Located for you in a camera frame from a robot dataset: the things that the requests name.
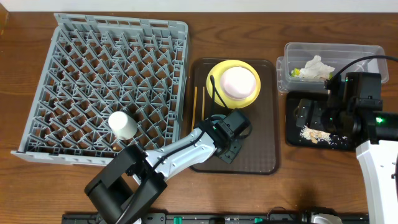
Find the white pink bowl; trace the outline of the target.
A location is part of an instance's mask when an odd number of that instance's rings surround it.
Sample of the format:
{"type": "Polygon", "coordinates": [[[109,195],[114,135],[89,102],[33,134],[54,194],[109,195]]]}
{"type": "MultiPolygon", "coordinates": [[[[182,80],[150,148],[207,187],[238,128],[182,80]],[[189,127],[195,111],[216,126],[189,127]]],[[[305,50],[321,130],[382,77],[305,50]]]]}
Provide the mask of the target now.
{"type": "Polygon", "coordinates": [[[221,76],[221,89],[230,98],[243,100],[254,93],[257,83],[254,74],[244,67],[232,67],[221,76]]]}

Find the yellow round plate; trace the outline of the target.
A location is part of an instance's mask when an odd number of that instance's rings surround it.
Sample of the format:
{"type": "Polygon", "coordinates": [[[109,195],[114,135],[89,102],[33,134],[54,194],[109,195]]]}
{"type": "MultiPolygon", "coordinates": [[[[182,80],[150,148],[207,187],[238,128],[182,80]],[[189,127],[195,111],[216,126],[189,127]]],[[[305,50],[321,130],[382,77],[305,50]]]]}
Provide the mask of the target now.
{"type": "Polygon", "coordinates": [[[224,60],[217,62],[216,65],[208,72],[208,76],[206,78],[206,89],[210,97],[215,94],[215,102],[220,106],[226,106],[229,109],[244,108],[253,103],[259,96],[261,90],[261,80],[259,78],[259,74],[250,64],[243,62],[242,60],[224,60]],[[227,69],[232,67],[244,67],[254,74],[257,86],[254,90],[254,93],[246,99],[232,99],[228,97],[221,89],[221,76],[227,69]]]}

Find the green snack wrapper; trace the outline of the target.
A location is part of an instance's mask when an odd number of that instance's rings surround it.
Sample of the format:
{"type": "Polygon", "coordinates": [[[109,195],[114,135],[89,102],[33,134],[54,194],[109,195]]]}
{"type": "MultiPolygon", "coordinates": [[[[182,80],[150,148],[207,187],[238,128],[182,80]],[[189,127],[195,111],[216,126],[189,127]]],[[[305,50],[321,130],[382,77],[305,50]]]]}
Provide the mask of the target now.
{"type": "Polygon", "coordinates": [[[322,73],[309,69],[293,69],[290,74],[292,77],[309,78],[309,79],[330,79],[333,77],[332,73],[322,73]]]}

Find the white napkin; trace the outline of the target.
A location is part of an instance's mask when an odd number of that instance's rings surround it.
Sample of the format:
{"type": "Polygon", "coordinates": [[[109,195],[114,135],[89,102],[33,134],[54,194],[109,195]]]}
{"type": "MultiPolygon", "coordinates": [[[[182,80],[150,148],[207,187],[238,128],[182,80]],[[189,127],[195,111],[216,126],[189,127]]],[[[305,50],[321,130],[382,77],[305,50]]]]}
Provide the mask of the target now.
{"type": "Polygon", "coordinates": [[[315,55],[298,71],[297,76],[300,78],[330,79],[334,71],[335,67],[324,64],[321,56],[315,55]]]}

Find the wooden chopstick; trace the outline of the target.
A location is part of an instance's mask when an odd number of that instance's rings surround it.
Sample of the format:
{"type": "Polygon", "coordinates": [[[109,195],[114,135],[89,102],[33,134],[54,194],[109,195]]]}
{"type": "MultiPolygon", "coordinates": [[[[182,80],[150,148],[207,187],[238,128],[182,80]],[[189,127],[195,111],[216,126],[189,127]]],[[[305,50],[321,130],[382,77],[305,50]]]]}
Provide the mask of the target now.
{"type": "Polygon", "coordinates": [[[201,104],[201,120],[205,120],[205,99],[206,99],[206,90],[205,86],[202,88],[202,104],[201,104]]]}
{"type": "Polygon", "coordinates": [[[194,89],[194,98],[193,98],[193,113],[192,113],[192,125],[191,125],[191,130],[193,131],[195,127],[195,116],[196,116],[196,107],[197,107],[197,94],[198,94],[198,88],[195,86],[194,89]]]}

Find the small white cup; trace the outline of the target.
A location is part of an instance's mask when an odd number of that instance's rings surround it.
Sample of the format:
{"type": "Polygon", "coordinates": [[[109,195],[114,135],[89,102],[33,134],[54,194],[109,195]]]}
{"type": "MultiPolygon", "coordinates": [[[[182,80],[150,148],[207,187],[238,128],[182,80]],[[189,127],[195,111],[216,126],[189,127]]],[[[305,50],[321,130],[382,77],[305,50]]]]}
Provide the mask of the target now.
{"type": "Polygon", "coordinates": [[[137,133],[137,122],[123,111],[113,112],[109,116],[108,124],[120,140],[132,139],[137,133]]]}

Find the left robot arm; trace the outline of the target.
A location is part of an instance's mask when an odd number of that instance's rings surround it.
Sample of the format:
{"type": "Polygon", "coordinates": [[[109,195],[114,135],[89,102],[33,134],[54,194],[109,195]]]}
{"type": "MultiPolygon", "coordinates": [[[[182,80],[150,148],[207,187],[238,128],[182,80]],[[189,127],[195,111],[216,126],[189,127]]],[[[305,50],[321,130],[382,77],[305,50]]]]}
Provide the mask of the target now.
{"type": "Polygon", "coordinates": [[[171,177],[226,150],[243,131],[223,121],[200,123],[188,136],[160,149],[128,146],[90,181],[85,193],[106,223],[134,223],[171,177]]]}

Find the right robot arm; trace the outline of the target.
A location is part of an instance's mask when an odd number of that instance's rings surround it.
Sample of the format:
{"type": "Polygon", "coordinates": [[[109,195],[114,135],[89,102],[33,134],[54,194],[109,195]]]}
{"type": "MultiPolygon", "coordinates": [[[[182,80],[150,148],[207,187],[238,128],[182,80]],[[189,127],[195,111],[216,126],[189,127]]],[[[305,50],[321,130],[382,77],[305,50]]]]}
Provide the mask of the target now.
{"type": "Polygon", "coordinates": [[[370,223],[397,223],[397,115],[382,110],[381,75],[326,80],[325,101],[300,100],[296,125],[346,137],[359,161],[370,223]]]}

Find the light blue bowl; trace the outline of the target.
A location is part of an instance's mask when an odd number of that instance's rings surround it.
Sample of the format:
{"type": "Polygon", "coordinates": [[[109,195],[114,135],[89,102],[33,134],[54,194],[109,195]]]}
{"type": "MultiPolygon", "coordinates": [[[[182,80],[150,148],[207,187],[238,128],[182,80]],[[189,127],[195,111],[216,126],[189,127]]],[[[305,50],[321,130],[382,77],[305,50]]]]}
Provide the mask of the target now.
{"type": "Polygon", "coordinates": [[[226,117],[226,115],[223,115],[223,114],[214,114],[214,115],[211,116],[210,120],[211,121],[218,121],[218,120],[221,120],[221,119],[225,119],[225,117],[226,117]]]}

